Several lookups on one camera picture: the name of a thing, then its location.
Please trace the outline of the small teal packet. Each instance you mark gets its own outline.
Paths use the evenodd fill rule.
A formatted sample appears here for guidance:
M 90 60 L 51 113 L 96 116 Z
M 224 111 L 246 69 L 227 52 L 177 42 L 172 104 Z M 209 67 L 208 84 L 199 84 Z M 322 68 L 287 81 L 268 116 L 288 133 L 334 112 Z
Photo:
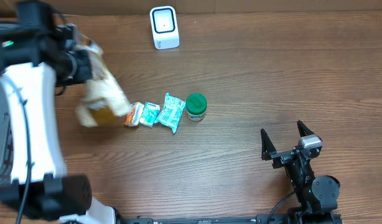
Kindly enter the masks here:
M 159 105 L 147 101 L 144 104 L 144 109 L 139 123 L 152 128 L 157 118 L 157 115 L 160 113 L 160 110 L 161 107 Z

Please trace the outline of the beige bread bag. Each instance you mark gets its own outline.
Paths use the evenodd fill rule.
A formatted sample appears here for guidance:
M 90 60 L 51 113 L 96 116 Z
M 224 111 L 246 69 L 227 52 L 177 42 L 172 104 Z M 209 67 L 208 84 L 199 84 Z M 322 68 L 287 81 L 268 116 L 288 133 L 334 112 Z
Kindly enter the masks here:
M 85 94 L 76 108 L 80 124 L 92 128 L 127 115 L 131 104 L 108 70 L 102 48 L 83 34 L 75 48 L 85 50 L 91 63 L 91 78 L 85 82 Z

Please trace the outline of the teal white snack packet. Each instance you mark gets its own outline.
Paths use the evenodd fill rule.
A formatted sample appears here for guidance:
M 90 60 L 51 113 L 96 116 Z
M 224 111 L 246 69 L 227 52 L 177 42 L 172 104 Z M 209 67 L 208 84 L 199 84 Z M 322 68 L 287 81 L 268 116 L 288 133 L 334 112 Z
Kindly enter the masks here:
M 155 119 L 155 123 L 167 126 L 175 134 L 179 126 L 182 113 L 185 109 L 186 102 L 178 97 L 165 94 L 163 109 L 159 112 Z

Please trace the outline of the green lid jar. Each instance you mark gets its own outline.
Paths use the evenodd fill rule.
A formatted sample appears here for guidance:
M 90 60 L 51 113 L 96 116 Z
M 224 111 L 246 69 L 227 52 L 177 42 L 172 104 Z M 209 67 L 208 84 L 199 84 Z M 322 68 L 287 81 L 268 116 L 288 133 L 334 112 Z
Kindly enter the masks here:
M 187 116 L 192 121 L 200 121 L 205 117 L 207 100 L 200 93 L 192 93 L 186 100 Z

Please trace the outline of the orange white packet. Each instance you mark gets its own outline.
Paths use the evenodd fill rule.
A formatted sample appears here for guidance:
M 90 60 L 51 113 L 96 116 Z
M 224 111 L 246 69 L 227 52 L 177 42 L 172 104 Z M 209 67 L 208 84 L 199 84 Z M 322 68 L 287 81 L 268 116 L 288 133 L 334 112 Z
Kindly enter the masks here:
M 130 112 L 126 115 L 124 125 L 129 127 L 137 126 L 140 122 L 141 115 L 144 110 L 144 104 L 141 102 L 135 102 L 130 105 Z

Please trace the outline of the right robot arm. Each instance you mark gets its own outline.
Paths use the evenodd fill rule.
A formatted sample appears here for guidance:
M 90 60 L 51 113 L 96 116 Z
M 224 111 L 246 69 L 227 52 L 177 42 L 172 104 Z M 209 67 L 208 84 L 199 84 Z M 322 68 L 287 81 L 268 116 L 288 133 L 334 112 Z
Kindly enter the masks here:
M 257 223 L 341 223 L 340 215 L 333 214 L 338 208 L 340 182 L 331 175 L 316 177 L 310 165 L 322 150 L 322 139 L 298 120 L 300 139 L 296 146 L 284 152 L 277 152 L 267 132 L 261 130 L 264 161 L 272 161 L 273 168 L 283 167 L 291 181 L 293 191 L 281 199 L 268 215 L 257 215 Z M 287 199 L 296 196 L 298 207 L 289 208 L 286 214 L 275 211 Z

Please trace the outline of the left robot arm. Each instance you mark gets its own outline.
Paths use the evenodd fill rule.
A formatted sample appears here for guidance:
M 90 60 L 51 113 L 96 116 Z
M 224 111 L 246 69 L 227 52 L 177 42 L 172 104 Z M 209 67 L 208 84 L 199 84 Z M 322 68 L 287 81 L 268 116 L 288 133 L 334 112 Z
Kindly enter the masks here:
M 40 1 L 16 5 L 17 21 L 0 22 L 0 83 L 9 109 L 11 181 L 0 202 L 17 221 L 119 223 L 113 207 L 92 196 L 87 176 L 68 175 L 58 140 L 56 88 L 92 77 L 90 56 L 76 49 L 77 28 L 55 23 L 60 13 Z

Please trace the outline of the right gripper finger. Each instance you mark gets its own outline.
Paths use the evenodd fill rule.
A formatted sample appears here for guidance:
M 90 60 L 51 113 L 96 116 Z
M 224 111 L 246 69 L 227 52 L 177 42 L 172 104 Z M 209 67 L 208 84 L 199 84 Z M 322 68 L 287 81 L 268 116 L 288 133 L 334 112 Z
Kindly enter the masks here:
M 274 147 L 272 141 L 270 140 L 265 129 L 261 129 L 261 140 L 262 140 L 262 153 L 261 158 L 264 161 L 272 159 L 272 155 L 276 154 L 276 148 Z
M 314 132 L 311 131 L 301 120 L 297 121 L 297 128 L 301 137 L 313 135 Z

